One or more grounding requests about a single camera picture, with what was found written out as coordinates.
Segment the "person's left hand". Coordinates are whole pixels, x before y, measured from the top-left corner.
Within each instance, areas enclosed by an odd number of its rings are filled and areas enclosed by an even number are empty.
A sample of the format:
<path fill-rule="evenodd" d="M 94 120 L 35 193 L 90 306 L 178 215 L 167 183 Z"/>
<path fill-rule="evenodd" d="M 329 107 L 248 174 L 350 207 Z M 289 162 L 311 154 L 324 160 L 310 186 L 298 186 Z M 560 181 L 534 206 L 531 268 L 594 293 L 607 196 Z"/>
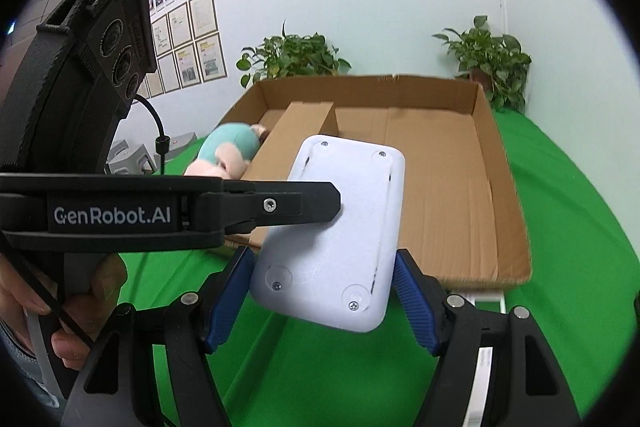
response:
<path fill-rule="evenodd" d="M 114 254 L 105 258 L 94 270 L 88 294 L 76 295 L 64 303 L 64 310 L 93 340 L 117 305 L 120 288 L 128 279 L 122 257 Z M 9 327 L 17 344 L 29 355 L 32 340 L 26 324 L 26 312 L 40 315 L 51 312 L 23 277 L 1 256 L 1 320 Z M 62 322 L 52 334 L 51 343 L 55 355 L 68 369 L 80 371 L 85 365 L 90 348 L 76 335 L 70 326 Z"/>

